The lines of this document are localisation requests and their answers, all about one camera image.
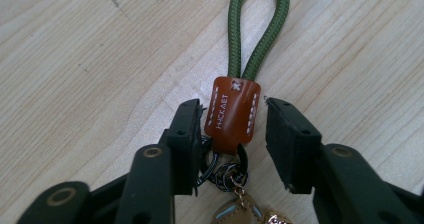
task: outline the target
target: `pendant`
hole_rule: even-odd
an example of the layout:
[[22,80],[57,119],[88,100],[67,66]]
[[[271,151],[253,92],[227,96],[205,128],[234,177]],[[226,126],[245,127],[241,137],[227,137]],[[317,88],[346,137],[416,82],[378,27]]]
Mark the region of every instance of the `pendant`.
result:
[[243,189],[234,191],[238,198],[225,203],[214,214],[211,224],[292,224],[287,217],[271,211],[263,214]]

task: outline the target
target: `wood grain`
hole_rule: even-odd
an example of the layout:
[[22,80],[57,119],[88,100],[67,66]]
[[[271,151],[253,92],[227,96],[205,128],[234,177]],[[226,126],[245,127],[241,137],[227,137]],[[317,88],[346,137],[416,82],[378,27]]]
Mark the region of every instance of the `wood grain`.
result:
[[[275,0],[246,0],[243,62]],[[48,187],[95,189],[128,172],[179,103],[208,105],[227,68],[229,0],[1,0],[0,222]],[[324,143],[359,150],[380,176],[424,186],[424,0],[291,0],[260,70],[263,95],[296,105]],[[258,204],[316,223],[265,149],[266,106],[247,145]],[[205,184],[177,197],[177,223],[209,223],[232,196]]]

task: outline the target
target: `light wood surface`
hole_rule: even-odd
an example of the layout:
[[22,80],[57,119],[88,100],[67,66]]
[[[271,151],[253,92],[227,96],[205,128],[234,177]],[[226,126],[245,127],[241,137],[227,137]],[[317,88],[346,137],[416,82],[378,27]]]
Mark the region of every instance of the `light wood surface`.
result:
[[[243,62],[275,0],[246,0]],[[208,106],[227,71],[229,0],[0,0],[0,222],[42,191],[95,189],[157,143],[178,105]],[[263,63],[262,95],[293,103],[324,143],[359,150],[381,177],[424,186],[424,0],[291,0]],[[284,190],[265,149],[266,105],[246,146],[247,191],[316,223],[311,196]],[[211,184],[176,198],[177,223],[209,223],[233,198]]]

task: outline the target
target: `green braided rope loop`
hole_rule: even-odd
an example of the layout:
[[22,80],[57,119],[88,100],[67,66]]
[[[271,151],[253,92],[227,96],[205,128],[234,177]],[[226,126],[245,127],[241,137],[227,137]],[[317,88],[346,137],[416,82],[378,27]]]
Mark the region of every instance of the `green braided rope loop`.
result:
[[[228,76],[236,78],[240,78],[241,72],[240,12],[242,5],[243,0],[231,0],[228,11]],[[262,61],[286,20],[289,6],[290,0],[277,0],[274,16],[253,50],[241,78],[255,80]]]

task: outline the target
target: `leather keychain holder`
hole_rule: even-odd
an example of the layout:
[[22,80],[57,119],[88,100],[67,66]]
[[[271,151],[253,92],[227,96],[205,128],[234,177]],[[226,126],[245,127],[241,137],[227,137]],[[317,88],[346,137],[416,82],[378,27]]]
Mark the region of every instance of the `leather keychain holder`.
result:
[[218,77],[205,124],[205,133],[213,139],[213,151],[236,155],[237,145],[252,140],[261,87],[258,83]]

